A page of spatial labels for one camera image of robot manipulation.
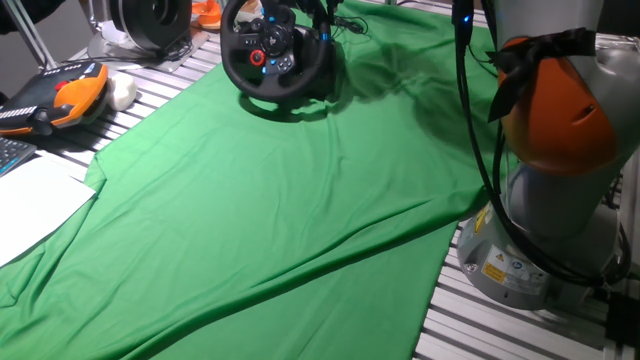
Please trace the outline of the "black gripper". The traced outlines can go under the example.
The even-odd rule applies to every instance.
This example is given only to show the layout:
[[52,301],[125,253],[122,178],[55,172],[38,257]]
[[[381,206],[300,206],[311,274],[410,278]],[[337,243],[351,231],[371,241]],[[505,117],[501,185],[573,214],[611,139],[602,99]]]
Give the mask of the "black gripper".
[[335,16],[333,13],[342,4],[344,0],[299,0],[299,9],[308,15],[313,15],[313,29],[317,33],[317,38],[322,39],[325,33],[326,39],[333,38],[333,27],[335,25]]

